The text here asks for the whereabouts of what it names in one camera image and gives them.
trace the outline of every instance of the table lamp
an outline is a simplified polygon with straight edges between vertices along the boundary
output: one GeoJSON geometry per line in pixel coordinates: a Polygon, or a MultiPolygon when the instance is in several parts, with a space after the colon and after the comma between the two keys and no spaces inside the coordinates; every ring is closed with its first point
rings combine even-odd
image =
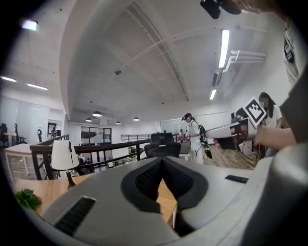
{"type": "Polygon", "coordinates": [[[72,169],[79,165],[79,160],[75,152],[74,146],[71,146],[71,142],[68,140],[55,140],[52,146],[51,166],[56,170],[66,170],[66,176],[68,178],[68,188],[75,186],[72,180],[72,169]]]}

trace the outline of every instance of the security camera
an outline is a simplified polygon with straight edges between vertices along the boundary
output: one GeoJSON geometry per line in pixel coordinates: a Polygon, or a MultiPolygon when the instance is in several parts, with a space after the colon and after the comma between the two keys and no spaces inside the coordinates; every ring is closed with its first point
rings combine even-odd
{"type": "Polygon", "coordinates": [[[121,71],[121,70],[116,70],[116,71],[115,71],[115,74],[119,76],[119,75],[122,74],[122,71],[121,71]]]}

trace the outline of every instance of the fluorescent light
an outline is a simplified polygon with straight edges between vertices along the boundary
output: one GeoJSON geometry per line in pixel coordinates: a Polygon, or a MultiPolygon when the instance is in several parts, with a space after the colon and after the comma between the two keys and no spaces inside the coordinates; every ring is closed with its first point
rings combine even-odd
{"type": "Polygon", "coordinates": [[[38,23],[31,20],[26,20],[23,23],[23,28],[36,31],[38,29],[38,23]]]}
{"type": "Polygon", "coordinates": [[[210,100],[213,100],[216,92],[217,92],[217,89],[212,90],[212,94],[211,94],[210,100]]]}
{"type": "Polygon", "coordinates": [[[37,89],[42,89],[42,90],[48,90],[46,87],[42,87],[42,86],[37,86],[37,85],[34,85],[34,84],[30,84],[30,83],[27,83],[28,86],[31,86],[31,87],[35,87],[37,89]]]}
{"type": "Polygon", "coordinates": [[[220,52],[220,60],[218,68],[222,68],[225,66],[228,46],[229,46],[229,37],[230,37],[230,31],[222,30],[221,52],[220,52]]]}
{"type": "Polygon", "coordinates": [[[1,76],[1,79],[11,81],[11,82],[17,82],[17,80],[14,80],[14,79],[11,79],[11,78],[8,78],[8,77],[4,77],[4,76],[1,76]]]}

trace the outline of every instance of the vent slot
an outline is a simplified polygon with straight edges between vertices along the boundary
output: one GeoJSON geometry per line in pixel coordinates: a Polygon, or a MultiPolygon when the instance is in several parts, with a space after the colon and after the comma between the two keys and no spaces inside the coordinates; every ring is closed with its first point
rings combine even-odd
{"type": "Polygon", "coordinates": [[[72,236],[78,229],[93,207],[95,199],[82,197],[79,201],[55,224],[55,228],[72,236]]]}

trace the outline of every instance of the wooden floor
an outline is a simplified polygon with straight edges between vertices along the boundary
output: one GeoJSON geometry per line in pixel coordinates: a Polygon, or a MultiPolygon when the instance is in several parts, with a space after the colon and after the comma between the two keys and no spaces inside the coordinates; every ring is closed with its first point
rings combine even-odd
{"type": "Polygon", "coordinates": [[[245,156],[237,150],[222,150],[216,148],[214,145],[210,145],[210,150],[213,159],[207,158],[206,154],[203,153],[203,163],[209,165],[215,165],[219,167],[228,168],[241,168],[241,169],[254,169],[256,167],[256,156],[245,156]]]}

